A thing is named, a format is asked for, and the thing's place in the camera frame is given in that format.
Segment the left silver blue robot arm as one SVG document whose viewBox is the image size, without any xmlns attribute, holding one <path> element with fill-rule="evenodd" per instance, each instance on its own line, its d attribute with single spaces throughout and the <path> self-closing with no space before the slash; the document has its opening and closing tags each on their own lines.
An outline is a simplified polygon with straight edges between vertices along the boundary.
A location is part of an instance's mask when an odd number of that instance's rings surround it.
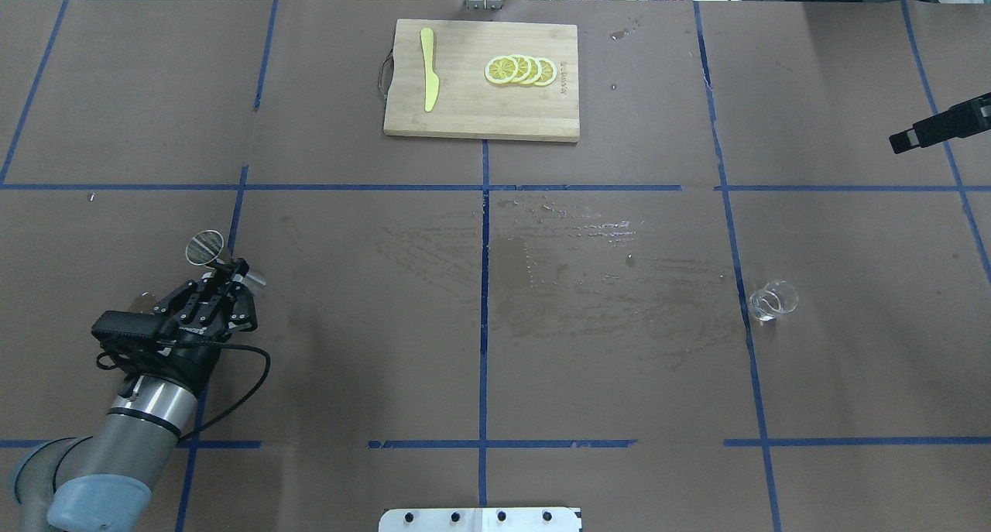
<svg viewBox="0 0 991 532">
<path fill-rule="evenodd" d="M 22 531 L 131 531 L 148 507 L 171 455 L 230 415 L 194 415 L 223 352 L 270 355 L 233 344 L 257 328 L 263 278 L 243 258 L 206 261 L 205 274 L 178 286 L 148 313 L 106 311 L 91 327 L 96 363 L 124 378 L 102 426 L 87 437 L 45 441 L 18 464 L 11 490 Z"/>
</svg>

